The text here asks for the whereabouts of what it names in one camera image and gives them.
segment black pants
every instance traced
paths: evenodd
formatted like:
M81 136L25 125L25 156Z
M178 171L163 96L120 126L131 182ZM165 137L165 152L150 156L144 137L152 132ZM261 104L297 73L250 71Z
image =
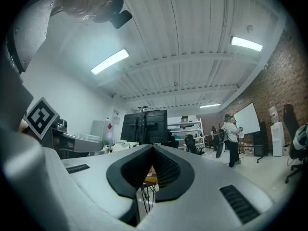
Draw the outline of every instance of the black pants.
M238 160L240 160L239 156L239 143L238 142L231 142L230 140L225 141L226 147L230 151L230 161L229 161L229 167L233 167L234 163Z

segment large screen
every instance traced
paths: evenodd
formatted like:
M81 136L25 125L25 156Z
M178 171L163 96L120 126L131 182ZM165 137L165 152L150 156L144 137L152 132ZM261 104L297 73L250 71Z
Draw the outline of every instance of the large screen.
M243 137L244 134L260 131L260 125L253 103L235 113L234 118L236 120L236 126L242 126L244 128L241 137Z

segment ceiling light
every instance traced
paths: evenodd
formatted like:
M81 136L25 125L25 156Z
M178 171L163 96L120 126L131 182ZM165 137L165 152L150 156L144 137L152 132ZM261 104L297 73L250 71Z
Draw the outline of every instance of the ceiling light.
M95 68L91 70L93 74L98 74L99 72L103 71L107 67L111 66L112 64L115 64L124 58L127 58L129 56L128 52L125 49L120 50L116 54L108 57L106 60L102 61L100 64L98 64Z
M231 37L231 44L232 45L237 45L237 46L243 46L246 48L250 48L256 51L261 51L262 50L262 45L259 45L257 43L251 42L249 40L245 40L243 38L238 38L238 37Z
M202 106L200 106L200 109L207 108L207 107L212 107L212 106L218 106L218 105L220 105L220 104L216 103L216 104L202 105Z

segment white ceiling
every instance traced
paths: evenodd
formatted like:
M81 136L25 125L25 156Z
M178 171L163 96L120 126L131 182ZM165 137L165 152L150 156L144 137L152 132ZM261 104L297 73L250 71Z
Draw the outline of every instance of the white ceiling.
M50 18L46 43L67 71L133 110L206 113L232 102L275 49L285 13L271 0L125 0L133 15L120 29L110 22L79 24L65 13ZM246 27L253 26L247 32ZM234 35L263 50L232 46ZM90 70L121 49L129 57L98 75ZM222 106L199 111L200 104Z

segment black chair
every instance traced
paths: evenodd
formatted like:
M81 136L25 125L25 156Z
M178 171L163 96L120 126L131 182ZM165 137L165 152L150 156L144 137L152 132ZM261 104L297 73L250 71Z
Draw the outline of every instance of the black chair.
M291 136L291 143L293 143L296 131L299 129L299 125L294 114L294 108L291 104L286 104L283 107L283 122ZM307 163L307 154L303 154L301 151L295 150L294 148L292 148L292 144L290 145L289 155L292 159L298 158L300 161L303 161L303 163L291 166L291 171L293 171L294 168L296 168L296 171L287 176L287 178L285 179L286 184L289 182L289 178L297 174L298 172L301 172Z
M191 134L187 135L186 138L184 139L186 145L187 145L187 150L191 153L197 154L197 155L202 155L205 152L202 151L202 149L200 151L197 150L196 148L196 142L193 138L193 136Z
M171 132L168 132L168 142L167 143L161 143L164 146L169 146L172 148L179 148L179 142L175 140L174 136L172 136Z

